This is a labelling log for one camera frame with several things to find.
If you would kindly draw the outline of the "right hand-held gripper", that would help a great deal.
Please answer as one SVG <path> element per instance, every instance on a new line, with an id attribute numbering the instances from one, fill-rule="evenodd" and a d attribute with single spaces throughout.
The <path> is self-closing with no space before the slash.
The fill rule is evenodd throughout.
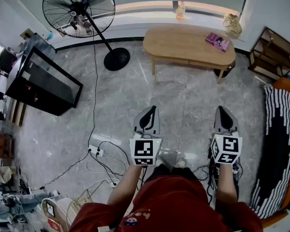
<path id="1" fill-rule="evenodd" d="M 214 131 L 229 132 L 238 131 L 237 118 L 226 107 L 218 106 L 215 113 Z M 241 154 L 242 137 L 233 135 L 215 134 L 210 144 L 210 150 L 215 163 L 234 164 Z"/>

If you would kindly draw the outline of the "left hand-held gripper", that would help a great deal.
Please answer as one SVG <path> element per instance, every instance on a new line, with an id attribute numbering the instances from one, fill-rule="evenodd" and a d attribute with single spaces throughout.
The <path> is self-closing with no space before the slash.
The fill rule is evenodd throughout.
<path id="1" fill-rule="evenodd" d="M 159 109 L 153 105 L 142 110 L 134 119 L 130 154 L 134 165 L 153 166 L 161 148 Z"/>

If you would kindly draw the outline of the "person's right forearm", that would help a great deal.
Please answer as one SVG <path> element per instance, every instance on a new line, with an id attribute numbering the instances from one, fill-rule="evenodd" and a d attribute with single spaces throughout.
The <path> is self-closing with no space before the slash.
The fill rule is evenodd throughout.
<path id="1" fill-rule="evenodd" d="M 237 203 L 238 196 L 234 183 L 233 169 L 230 164 L 221 164 L 218 178 L 215 209 L 222 210 L 226 205 Z"/>

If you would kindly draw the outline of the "person's left forearm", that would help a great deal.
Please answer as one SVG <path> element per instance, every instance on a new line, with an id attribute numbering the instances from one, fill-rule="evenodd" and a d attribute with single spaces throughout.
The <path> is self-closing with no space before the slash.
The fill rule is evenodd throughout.
<path id="1" fill-rule="evenodd" d="M 110 194 L 107 205 L 127 209 L 137 189 L 142 166 L 131 165 Z"/>

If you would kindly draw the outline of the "wooden coffee table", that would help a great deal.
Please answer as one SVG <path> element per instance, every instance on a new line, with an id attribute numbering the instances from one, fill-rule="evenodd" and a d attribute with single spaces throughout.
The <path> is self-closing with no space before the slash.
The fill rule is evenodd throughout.
<path id="1" fill-rule="evenodd" d="M 223 72 L 235 60 L 235 48 L 231 40 L 221 33 L 213 32 L 230 42 L 226 52 L 215 48 L 205 41 L 213 31 L 191 25 L 156 26 L 149 29 L 143 40 L 143 48 L 150 56 L 189 59 L 189 65 L 221 70 Z M 152 75 L 155 75 L 155 63 L 152 60 Z"/>

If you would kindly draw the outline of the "person's black trousers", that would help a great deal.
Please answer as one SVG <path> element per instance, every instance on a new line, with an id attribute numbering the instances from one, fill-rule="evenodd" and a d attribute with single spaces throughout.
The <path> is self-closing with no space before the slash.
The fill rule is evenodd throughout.
<path id="1" fill-rule="evenodd" d="M 161 164 L 155 167 L 151 176 L 146 180 L 145 186 L 170 186 L 170 187 L 200 187 L 202 186 L 190 168 L 174 167 L 169 170 Z"/>

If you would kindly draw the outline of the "black white striped blanket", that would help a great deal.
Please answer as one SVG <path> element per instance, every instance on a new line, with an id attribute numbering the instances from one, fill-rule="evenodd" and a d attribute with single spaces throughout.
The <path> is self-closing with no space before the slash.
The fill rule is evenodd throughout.
<path id="1" fill-rule="evenodd" d="M 266 219 L 282 207 L 290 179 L 290 92 L 264 87 L 266 124 L 250 207 Z"/>

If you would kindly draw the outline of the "dark round stool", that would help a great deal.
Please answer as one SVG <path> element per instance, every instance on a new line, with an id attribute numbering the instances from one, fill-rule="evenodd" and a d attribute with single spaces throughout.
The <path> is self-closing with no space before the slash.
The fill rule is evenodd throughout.
<path id="1" fill-rule="evenodd" d="M 233 63 L 227 67 L 227 69 L 223 72 L 222 74 L 222 78 L 225 78 L 229 72 L 235 67 L 235 60 L 233 61 Z M 221 70 L 219 69 L 214 69 L 214 73 L 217 77 L 219 77 L 220 73 L 221 73 Z"/>

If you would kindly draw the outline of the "purple book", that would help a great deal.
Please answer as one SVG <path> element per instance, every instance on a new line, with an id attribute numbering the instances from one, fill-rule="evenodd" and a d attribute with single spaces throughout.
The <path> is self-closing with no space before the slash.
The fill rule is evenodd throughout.
<path id="1" fill-rule="evenodd" d="M 230 42 L 225 38 L 211 32 L 205 39 L 205 41 L 215 48 L 221 50 L 222 52 L 226 52 L 229 47 Z"/>

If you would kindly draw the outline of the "wooden shelf rack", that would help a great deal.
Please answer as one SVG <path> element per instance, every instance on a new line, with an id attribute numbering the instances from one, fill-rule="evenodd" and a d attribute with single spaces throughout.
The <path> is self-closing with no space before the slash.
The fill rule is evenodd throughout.
<path id="1" fill-rule="evenodd" d="M 290 42 L 265 27 L 249 54 L 249 70 L 278 80 L 290 74 Z"/>

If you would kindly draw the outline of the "person's red shirt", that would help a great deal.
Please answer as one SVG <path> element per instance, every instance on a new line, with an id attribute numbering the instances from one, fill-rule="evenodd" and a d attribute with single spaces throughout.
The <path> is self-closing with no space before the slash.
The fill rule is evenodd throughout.
<path id="1" fill-rule="evenodd" d="M 133 209 L 87 203 L 79 211 L 70 232 L 98 232 L 108 226 L 115 232 L 263 232 L 259 217 L 245 203 L 209 206 L 197 180 L 162 176 L 143 185 Z"/>

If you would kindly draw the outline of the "beige canvas bag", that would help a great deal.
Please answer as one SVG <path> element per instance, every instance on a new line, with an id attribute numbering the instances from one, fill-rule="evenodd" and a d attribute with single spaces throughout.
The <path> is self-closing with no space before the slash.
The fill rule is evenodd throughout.
<path id="1" fill-rule="evenodd" d="M 223 25 L 225 32 L 232 38 L 238 39 L 242 33 L 242 27 L 239 23 L 238 16 L 235 14 L 226 14 L 224 16 Z"/>

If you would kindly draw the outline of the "black glass display cabinet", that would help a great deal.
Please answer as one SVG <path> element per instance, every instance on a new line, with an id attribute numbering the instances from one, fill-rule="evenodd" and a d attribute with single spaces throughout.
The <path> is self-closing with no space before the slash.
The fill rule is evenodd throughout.
<path id="1" fill-rule="evenodd" d="M 9 73 L 5 94 L 55 116 L 77 106 L 82 83 L 54 60 L 33 47 L 27 56 L 17 55 Z"/>

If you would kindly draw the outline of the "orange drink bottle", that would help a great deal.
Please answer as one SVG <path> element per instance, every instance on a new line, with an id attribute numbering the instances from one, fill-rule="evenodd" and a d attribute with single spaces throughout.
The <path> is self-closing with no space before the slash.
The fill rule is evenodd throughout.
<path id="1" fill-rule="evenodd" d="M 176 19 L 183 20 L 185 15 L 185 5 L 183 1 L 178 2 L 178 7 L 176 9 Z"/>

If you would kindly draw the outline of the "small wooden side table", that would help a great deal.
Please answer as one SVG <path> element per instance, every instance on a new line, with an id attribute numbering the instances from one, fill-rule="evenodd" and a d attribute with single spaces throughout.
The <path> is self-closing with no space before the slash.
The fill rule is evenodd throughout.
<path id="1" fill-rule="evenodd" d="M 18 127 L 23 126 L 26 107 L 26 104 L 13 100 L 9 120 Z"/>

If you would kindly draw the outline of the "black standing fan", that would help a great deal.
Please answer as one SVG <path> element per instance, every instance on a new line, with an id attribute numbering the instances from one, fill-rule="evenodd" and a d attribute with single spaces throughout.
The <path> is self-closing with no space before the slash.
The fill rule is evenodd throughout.
<path id="1" fill-rule="evenodd" d="M 99 36 L 109 52 L 104 66 L 109 71 L 118 71 L 130 60 L 125 48 L 111 48 L 103 36 L 115 16 L 115 0 L 43 0 L 42 10 L 46 21 L 58 33 L 72 38 Z"/>

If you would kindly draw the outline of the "grey reflective panel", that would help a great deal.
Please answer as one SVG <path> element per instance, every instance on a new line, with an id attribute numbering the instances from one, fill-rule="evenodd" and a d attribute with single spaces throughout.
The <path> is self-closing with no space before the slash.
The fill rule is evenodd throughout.
<path id="1" fill-rule="evenodd" d="M 30 38 L 26 39 L 22 45 L 19 54 L 27 56 L 33 47 L 36 47 L 39 51 L 45 54 L 49 59 L 53 60 L 56 55 L 55 49 L 47 43 L 40 35 L 33 34 Z"/>

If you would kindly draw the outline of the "brown wooden cabinet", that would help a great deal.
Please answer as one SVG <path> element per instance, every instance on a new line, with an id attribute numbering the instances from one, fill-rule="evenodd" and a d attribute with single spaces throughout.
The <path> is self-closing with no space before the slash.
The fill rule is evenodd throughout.
<path id="1" fill-rule="evenodd" d="M 0 132 L 0 158 L 14 158 L 14 138 L 2 132 Z"/>

